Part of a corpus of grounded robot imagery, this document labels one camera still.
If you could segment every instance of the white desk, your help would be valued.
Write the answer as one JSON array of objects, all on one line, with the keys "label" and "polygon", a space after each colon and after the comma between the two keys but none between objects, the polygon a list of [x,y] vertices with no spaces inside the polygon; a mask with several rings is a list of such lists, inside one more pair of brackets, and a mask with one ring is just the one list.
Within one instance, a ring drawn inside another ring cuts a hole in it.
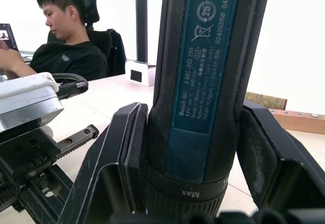
[{"label": "white desk", "polygon": [[[123,106],[133,102],[145,103],[152,107],[153,86],[145,87],[126,82],[124,76],[106,78],[89,83],[89,91],[85,94],[62,101],[65,110],[58,115],[49,126],[53,130],[54,139],[58,142],[90,124],[102,132],[109,124],[113,114]],[[301,132],[290,132],[299,139],[318,163],[325,169],[325,136]],[[75,150],[57,163],[66,174],[75,180],[83,158],[93,141]],[[237,157],[229,177],[229,186],[223,199],[220,211],[243,211],[251,214],[256,210]],[[1,224],[34,223],[23,211],[18,214],[9,208],[0,213]]]}]

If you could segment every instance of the robotic arm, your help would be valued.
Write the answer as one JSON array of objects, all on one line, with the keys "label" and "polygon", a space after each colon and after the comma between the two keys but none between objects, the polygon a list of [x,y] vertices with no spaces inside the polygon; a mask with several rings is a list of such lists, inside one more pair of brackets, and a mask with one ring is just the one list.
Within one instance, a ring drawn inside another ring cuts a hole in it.
[{"label": "robotic arm", "polygon": [[[53,164],[97,137],[94,127],[55,144],[39,129],[49,111],[1,132],[1,208],[37,223],[325,222],[324,171],[268,109],[244,101],[266,2],[163,0],[150,112],[118,110],[74,184]],[[236,151],[260,211],[213,219]]]}]

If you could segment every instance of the black office chair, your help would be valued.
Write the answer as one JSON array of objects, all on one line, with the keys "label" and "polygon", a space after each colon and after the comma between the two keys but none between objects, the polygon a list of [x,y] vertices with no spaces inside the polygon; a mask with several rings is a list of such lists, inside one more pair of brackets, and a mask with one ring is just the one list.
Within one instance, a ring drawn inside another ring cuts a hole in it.
[{"label": "black office chair", "polygon": [[[112,47],[112,37],[107,31],[95,31],[93,30],[93,24],[100,20],[100,16],[97,10],[96,0],[84,0],[85,1],[85,22],[86,30],[90,41],[96,45],[102,53],[105,55],[106,60],[109,57]],[[47,42],[60,42],[64,43],[65,40],[57,39],[52,32],[49,32]]]}]

